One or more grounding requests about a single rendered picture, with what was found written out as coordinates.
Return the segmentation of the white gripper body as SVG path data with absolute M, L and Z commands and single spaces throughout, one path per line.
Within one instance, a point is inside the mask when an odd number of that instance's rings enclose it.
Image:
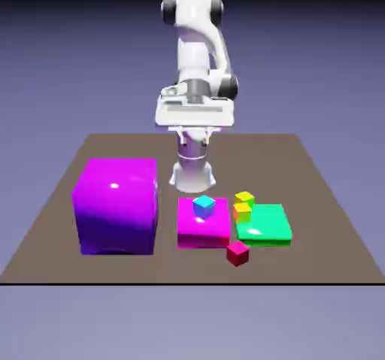
M 155 123 L 168 127 L 232 127 L 234 101 L 203 97 L 202 103 L 189 103 L 185 95 L 158 97 Z

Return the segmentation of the small cyan cube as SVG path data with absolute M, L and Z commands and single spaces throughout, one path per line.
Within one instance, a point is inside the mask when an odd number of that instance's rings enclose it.
M 192 200 L 194 214 L 200 219 L 207 219 L 215 211 L 215 200 L 206 195 L 201 195 Z

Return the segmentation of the small yellow cube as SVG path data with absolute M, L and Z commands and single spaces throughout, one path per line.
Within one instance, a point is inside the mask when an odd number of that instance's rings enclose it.
M 248 191 L 238 192 L 235 194 L 236 204 L 247 204 L 250 208 L 253 208 L 255 202 L 255 196 Z

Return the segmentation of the small orange cube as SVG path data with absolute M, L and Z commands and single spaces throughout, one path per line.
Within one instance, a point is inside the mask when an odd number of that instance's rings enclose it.
M 247 202 L 239 202 L 233 205 L 233 216 L 236 223 L 251 221 L 252 208 Z

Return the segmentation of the small red cube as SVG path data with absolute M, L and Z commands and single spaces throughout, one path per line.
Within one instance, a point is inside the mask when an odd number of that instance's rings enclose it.
M 226 248 L 226 258 L 235 267 L 243 265 L 249 261 L 250 248 L 242 241 L 234 241 Z

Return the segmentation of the large magenta box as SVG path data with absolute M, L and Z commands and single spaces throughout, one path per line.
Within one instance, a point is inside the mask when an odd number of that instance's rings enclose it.
M 227 198 L 214 198 L 214 213 L 206 219 L 193 210 L 194 198 L 177 202 L 177 247 L 180 249 L 226 248 L 231 237 Z

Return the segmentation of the large purple box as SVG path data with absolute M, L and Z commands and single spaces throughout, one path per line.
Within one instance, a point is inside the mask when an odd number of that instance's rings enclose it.
M 158 223 L 155 159 L 91 158 L 71 198 L 82 254 L 153 254 Z

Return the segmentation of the large green box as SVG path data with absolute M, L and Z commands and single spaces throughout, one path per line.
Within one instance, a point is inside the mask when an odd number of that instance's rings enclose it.
M 282 204 L 255 204 L 249 222 L 235 223 L 237 238 L 249 247 L 286 247 L 292 229 Z

